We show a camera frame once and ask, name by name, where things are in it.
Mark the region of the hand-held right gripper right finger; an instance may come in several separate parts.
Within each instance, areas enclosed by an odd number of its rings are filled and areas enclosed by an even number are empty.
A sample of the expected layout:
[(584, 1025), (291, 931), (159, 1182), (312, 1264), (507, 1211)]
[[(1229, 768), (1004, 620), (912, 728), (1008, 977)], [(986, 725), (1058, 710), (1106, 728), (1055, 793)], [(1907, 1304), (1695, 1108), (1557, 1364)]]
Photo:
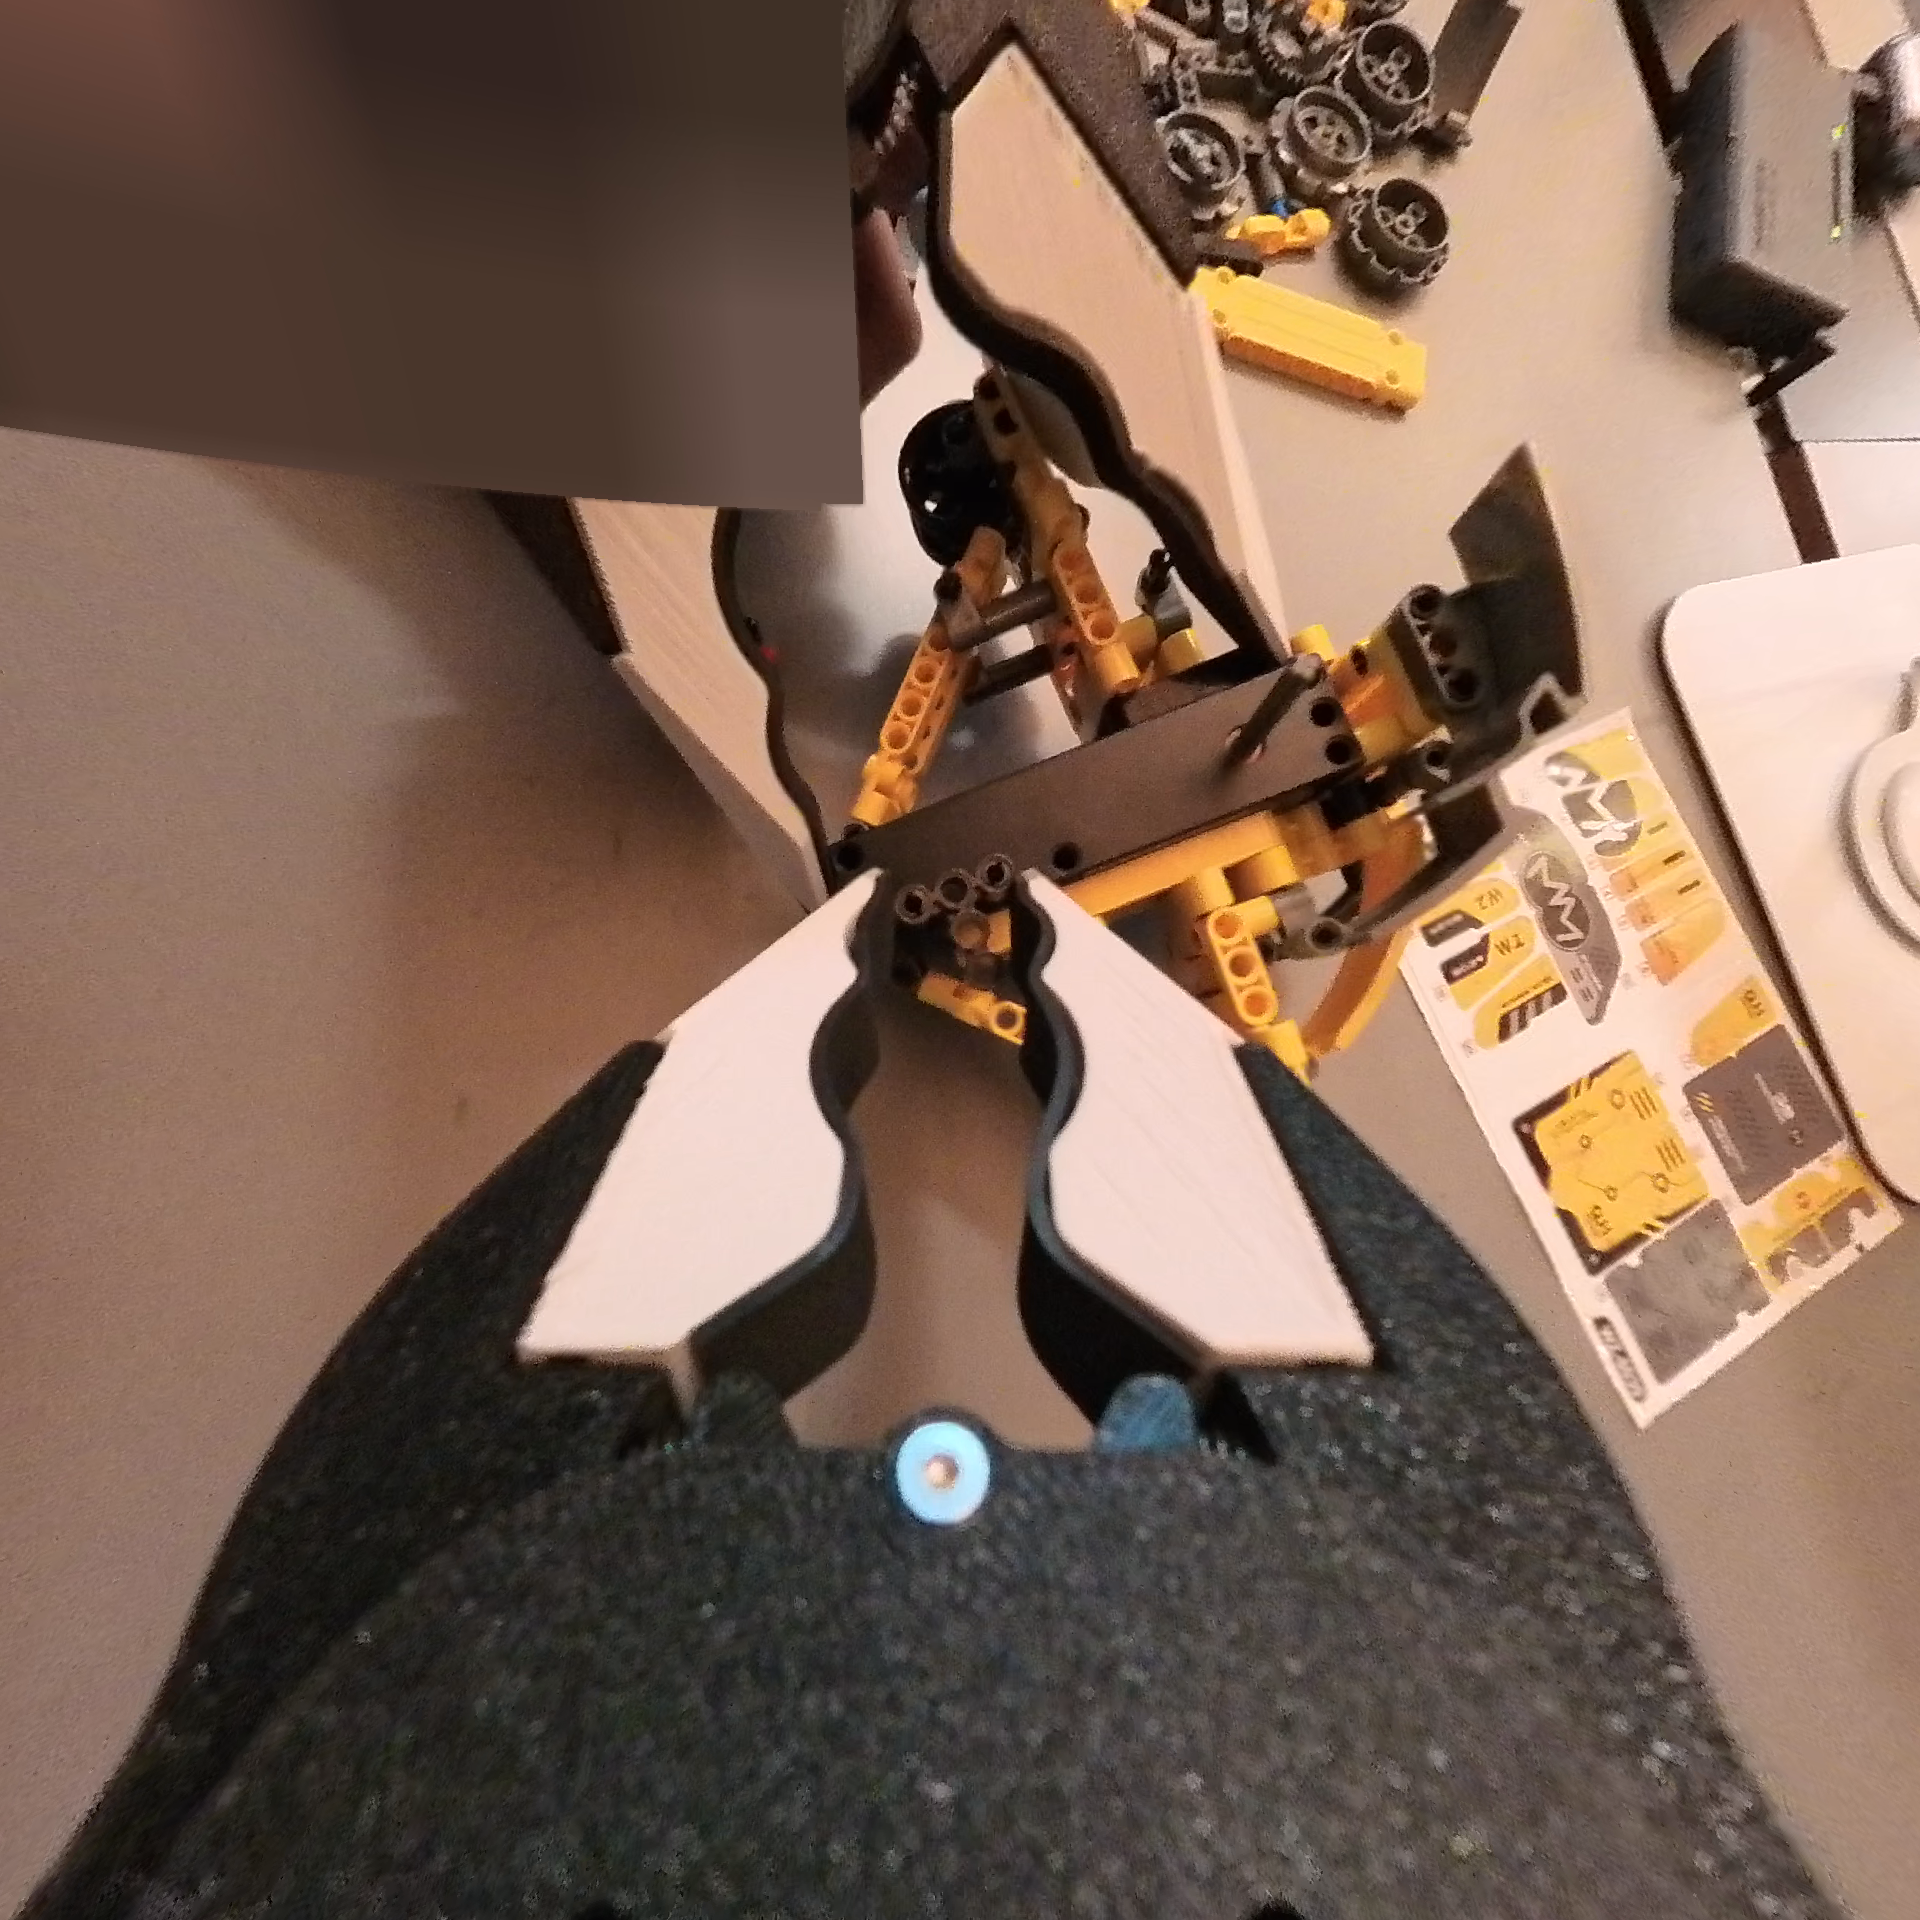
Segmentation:
[(1136, 1379), (1370, 1370), (1375, 1341), (1248, 1065), (1258, 1046), (1043, 873), (1020, 878), (1021, 1069), (1039, 1102), (1020, 1317), (1099, 1424)]

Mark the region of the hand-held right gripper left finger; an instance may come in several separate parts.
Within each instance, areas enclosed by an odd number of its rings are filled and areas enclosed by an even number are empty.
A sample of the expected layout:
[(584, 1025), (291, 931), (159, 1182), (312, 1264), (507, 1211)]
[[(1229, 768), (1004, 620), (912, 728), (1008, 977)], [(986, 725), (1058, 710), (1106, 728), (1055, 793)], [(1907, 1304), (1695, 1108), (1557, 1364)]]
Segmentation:
[(719, 1376), (790, 1401), (850, 1354), (875, 1293), (850, 1110), (877, 1064), (883, 973), (874, 873), (655, 1037), (516, 1333), (520, 1363), (636, 1366), (690, 1410)]

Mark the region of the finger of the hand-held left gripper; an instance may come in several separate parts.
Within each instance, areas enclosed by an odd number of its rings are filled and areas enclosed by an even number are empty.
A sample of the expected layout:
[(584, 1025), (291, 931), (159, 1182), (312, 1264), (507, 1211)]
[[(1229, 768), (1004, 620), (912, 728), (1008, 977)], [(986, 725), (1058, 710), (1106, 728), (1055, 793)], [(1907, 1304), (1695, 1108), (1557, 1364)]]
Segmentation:
[(783, 754), (775, 670), (736, 601), (739, 513), (572, 499), (612, 668), (800, 909), (828, 893), (819, 808)]
[(1020, 56), (962, 109), (928, 242), (949, 320), (1046, 396), (1055, 464), (1132, 500), (1221, 632), (1280, 660), (1277, 571), (1207, 310)]

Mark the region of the small black connector piece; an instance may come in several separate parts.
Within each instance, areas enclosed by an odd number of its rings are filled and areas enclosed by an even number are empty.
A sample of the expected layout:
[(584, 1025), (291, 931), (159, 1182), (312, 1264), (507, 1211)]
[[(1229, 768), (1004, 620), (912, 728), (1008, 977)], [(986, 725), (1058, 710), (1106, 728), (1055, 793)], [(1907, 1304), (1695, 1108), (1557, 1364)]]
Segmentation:
[(974, 869), (949, 869), (933, 880), (912, 880), (895, 892), (895, 923), (909, 933), (949, 933), (962, 946), (986, 946), (992, 923), (1006, 914), (1016, 882), (1008, 856), (990, 856)]

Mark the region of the yellow building block vehicle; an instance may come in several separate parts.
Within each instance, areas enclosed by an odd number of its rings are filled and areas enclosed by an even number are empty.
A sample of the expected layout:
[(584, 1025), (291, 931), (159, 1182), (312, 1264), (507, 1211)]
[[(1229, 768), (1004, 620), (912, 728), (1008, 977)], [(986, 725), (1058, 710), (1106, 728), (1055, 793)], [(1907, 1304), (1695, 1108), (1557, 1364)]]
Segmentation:
[[(1125, 611), (1088, 515), (1043, 452), (1010, 370), (923, 416), (900, 492), (942, 565), (934, 611), (823, 846), (832, 890), (895, 892), (1006, 856), (1104, 923), (1154, 907), (1171, 969), (1232, 1029), (1309, 1074), (1365, 1029), (1406, 926), (1511, 838), (1496, 779), (1584, 701), (1576, 597), (1533, 446), (1448, 529), (1461, 584), (1410, 587), (1352, 644), (1304, 632), (1280, 660), (1207, 656), (1165, 550)], [(1229, 731), (1290, 659), (1317, 698), (1264, 754)], [(1012, 1040), (1012, 917), (986, 946), (906, 931), (906, 977)]]

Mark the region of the dark grey axle rod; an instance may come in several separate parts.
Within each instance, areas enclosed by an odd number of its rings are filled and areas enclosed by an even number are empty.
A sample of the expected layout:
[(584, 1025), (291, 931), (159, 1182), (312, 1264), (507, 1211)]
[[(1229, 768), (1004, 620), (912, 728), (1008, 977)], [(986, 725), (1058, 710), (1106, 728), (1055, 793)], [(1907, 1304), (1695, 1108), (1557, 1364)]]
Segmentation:
[(1280, 672), (1264, 685), (1262, 700), (1246, 718), (1229, 731), (1221, 754), (1222, 771), (1237, 771), (1264, 754), (1264, 742), (1272, 729), (1303, 698), (1317, 698), (1328, 674), (1328, 660), (1317, 653), (1290, 659)]

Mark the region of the pile of loose block parts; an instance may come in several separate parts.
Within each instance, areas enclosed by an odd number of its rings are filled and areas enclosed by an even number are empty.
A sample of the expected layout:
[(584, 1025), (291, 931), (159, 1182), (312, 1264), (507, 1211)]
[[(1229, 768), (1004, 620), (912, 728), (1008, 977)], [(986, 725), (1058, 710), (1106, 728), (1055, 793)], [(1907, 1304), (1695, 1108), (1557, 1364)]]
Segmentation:
[(1390, 304), (1443, 275), (1454, 224), (1434, 171), (1467, 150), (1518, 5), (1451, 5), (1434, 37), (1402, 3), (1111, 9), (1202, 268), (1332, 249)]

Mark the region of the small yellow block piece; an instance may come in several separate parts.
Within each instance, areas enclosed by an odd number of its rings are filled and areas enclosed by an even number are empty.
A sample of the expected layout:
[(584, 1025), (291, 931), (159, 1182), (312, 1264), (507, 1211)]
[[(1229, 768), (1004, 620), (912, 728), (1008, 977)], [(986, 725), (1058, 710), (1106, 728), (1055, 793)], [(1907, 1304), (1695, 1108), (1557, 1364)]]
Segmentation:
[(1228, 268), (1200, 270), (1190, 290), (1235, 363), (1397, 414), (1427, 396), (1427, 348), (1398, 326)]

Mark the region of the yellow grey sticker sheet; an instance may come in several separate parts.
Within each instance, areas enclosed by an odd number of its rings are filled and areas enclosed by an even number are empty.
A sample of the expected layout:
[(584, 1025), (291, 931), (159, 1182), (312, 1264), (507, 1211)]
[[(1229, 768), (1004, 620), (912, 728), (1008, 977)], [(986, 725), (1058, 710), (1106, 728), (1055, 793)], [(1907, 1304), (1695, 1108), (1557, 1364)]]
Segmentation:
[(1639, 1428), (1902, 1211), (1630, 710), (1506, 768), (1514, 834), (1412, 926), (1407, 992)]

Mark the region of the black box device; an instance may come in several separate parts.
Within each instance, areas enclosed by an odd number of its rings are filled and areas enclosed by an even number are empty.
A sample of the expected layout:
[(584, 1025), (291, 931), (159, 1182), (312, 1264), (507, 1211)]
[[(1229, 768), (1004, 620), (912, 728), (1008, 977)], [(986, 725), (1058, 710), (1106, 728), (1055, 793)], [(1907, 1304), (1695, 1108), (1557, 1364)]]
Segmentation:
[(1742, 19), (1693, 61), (1674, 155), (1671, 320), (1747, 354), (1771, 400), (1850, 315), (1855, 81)]

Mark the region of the white stand base board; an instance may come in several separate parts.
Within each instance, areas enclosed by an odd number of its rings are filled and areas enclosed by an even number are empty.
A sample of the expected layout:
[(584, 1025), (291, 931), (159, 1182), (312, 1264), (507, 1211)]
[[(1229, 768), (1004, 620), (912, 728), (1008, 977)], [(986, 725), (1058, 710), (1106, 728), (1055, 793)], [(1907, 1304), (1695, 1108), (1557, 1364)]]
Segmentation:
[(1662, 659), (1868, 1164), (1917, 1196), (1917, 548), (1708, 584)]

